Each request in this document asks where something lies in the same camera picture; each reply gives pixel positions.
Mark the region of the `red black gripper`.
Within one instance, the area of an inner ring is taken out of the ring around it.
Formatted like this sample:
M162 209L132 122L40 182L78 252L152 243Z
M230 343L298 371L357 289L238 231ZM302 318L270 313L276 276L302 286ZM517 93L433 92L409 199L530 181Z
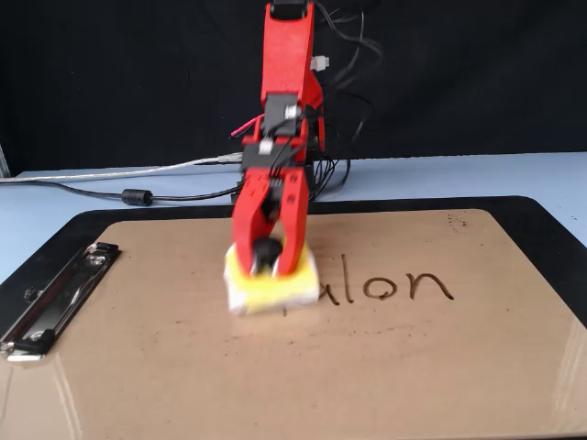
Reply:
M265 137L244 146L243 186L232 214L232 236L239 265L250 276L276 260L276 239L270 236L274 223L268 215L279 214L285 234L277 275L292 274L302 254L309 191L305 169L296 168L295 157L306 144L292 143L291 137L283 144Z

